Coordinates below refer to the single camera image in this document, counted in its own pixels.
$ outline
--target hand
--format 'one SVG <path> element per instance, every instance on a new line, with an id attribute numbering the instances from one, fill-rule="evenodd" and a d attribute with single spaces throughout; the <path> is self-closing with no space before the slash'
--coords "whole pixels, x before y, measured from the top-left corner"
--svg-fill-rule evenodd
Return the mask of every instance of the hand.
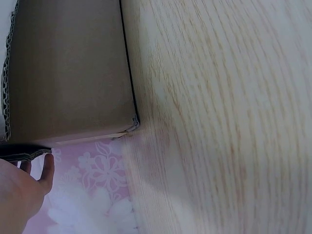
<path id="1" fill-rule="evenodd" d="M 18 168 L 0 159 L 0 233 L 20 234 L 39 211 L 44 196 L 52 189 L 53 155 L 45 156 L 39 180 L 32 178 L 30 171 L 31 162 L 22 162 Z"/>

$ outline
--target white flower pattern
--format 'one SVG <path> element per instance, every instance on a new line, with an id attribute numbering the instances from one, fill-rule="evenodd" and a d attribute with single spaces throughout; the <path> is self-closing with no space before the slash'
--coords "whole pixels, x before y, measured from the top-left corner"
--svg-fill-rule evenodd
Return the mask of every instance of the white flower pattern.
<path id="1" fill-rule="evenodd" d="M 120 149 L 113 146 L 119 145 L 104 140 L 53 149 L 52 191 L 24 234 L 138 234 L 122 159 L 114 153 Z"/>

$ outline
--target wooden surface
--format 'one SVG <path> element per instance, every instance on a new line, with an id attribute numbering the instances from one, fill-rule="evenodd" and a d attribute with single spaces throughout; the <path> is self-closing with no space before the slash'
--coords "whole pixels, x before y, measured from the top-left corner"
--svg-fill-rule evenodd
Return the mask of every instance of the wooden surface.
<path id="1" fill-rule="evenodd" d="M 312 233 L 312 1 L 123 0 L 142 234 Z"/>

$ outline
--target light wood grain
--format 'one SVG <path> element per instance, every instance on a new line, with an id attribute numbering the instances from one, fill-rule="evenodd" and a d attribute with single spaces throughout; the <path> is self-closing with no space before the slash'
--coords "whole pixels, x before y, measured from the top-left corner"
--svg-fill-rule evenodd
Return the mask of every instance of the light wood grain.
<path id="1" fill-rule="evenodd" d="M 142 234 L 312 232 L 312 1 L 122 0 Z"/>

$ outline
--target floral pattern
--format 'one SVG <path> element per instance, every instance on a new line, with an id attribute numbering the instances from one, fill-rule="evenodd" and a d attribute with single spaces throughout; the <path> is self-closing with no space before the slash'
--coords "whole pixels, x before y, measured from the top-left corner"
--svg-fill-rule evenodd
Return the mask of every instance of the floral pattern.
<path id="1" fill-rule="evenodd" d="M 24 234 L 137 234 L 118 147 L 103 140 L 53 149 L 52 191 Z M 43 157 L 32 164 L 32 176 L 38 176 Z"/>

